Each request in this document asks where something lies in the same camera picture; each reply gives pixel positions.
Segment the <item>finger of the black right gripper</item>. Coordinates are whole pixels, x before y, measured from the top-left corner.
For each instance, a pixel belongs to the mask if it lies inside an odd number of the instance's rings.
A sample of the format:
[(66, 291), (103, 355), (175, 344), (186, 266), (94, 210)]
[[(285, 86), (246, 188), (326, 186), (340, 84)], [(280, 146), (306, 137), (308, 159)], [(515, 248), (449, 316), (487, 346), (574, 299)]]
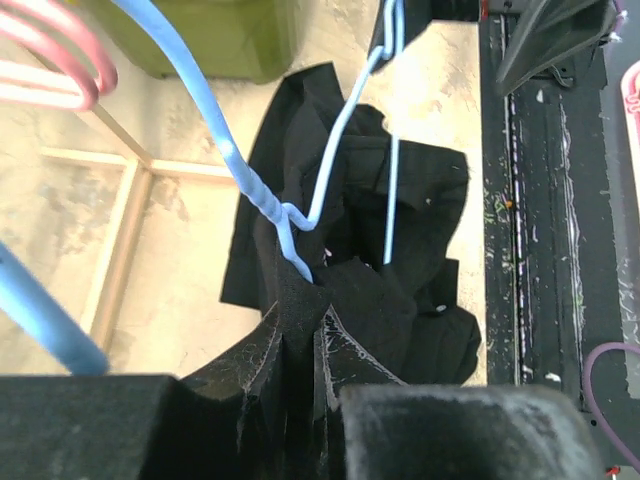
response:
[(598, 44), (615, 24), (612, 1), (529, 2), (497, 70), (497, 93), (506, 96), (536, 74)]

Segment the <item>black button shirt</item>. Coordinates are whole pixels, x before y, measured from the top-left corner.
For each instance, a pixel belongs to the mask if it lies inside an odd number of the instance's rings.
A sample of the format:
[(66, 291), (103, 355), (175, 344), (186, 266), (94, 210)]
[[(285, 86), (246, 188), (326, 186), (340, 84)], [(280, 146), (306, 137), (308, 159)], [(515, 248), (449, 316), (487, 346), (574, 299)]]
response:
[(457, 301), (459, 264), (446, 255), (467, 200), (467, 159), (394, 140), (383, 122), (375, 107), (355, 107), (320, 221), (295, 236), (313, 280), (282, 258), (274, 226), (241, 198), (220, 299), (261, 312), (290, 308), (305, 326), (333, 308), (402, 381), (461, 384), (481, 344), (476, 317)]

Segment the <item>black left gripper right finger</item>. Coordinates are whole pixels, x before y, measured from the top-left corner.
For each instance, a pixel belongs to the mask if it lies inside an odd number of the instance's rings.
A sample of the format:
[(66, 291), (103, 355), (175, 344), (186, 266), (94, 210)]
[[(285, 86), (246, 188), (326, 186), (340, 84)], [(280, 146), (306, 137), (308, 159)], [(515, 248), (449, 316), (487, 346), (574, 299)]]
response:
[(322, 479), (602, 479), (586, 422), (542, 386), (408, 385), (334, 309), (314, 334)]

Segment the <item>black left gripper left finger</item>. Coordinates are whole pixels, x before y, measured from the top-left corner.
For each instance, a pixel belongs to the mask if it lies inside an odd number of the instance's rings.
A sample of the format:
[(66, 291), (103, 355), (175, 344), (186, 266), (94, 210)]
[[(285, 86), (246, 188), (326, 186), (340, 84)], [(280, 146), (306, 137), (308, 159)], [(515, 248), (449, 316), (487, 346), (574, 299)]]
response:
[(5, 479), (277, 479), (282, 334), (271, 309), (191, 375), (5, 376)]

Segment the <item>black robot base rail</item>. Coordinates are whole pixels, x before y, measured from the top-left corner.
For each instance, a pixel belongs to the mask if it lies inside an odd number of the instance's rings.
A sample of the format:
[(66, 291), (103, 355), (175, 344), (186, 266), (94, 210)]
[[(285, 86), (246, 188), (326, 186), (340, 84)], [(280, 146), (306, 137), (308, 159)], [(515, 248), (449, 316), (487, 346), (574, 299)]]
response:
[(620, 323), (605, 161), (602, 53), (562, 80), (508, 95), (498, 68), (521, 1), (493, 1), (480, 26), (488, 379), (541, 384), (584, 407), (582, 366)]

